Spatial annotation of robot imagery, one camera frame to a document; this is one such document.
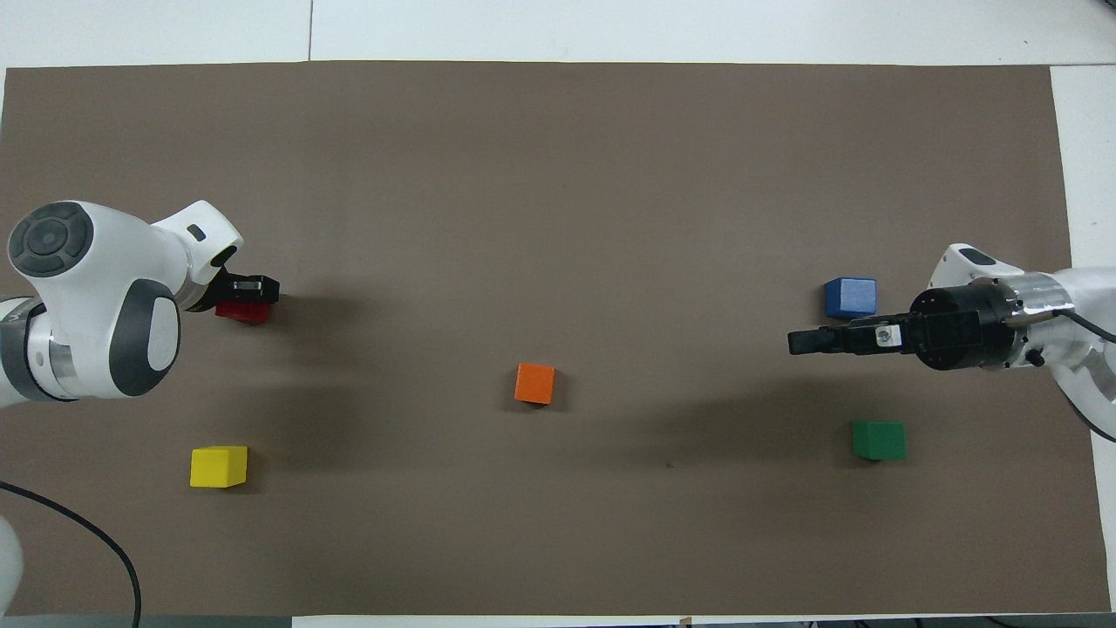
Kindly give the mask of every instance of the brown table surface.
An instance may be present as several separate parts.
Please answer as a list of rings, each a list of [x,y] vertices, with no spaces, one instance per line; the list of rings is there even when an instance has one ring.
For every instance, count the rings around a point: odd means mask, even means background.
[[[8,71],[0,224],[199,197],[282,282],[183,317],[132,402],[0,417],[0,477],[109,531],[153,613],[1107,610],[1089,435],[1048,374],[787,355],[820,286],[905,310],[954,241],[1069,263],[1043,67],[326,62]],[[0,291],[27,292],[10,268]],[[511,399],[518,363],[556,400]],[[910,458],[853,456],[898,421]],[[249,482],[187,486],[247,445]],[[124,612],[0,497],[13,613]]]

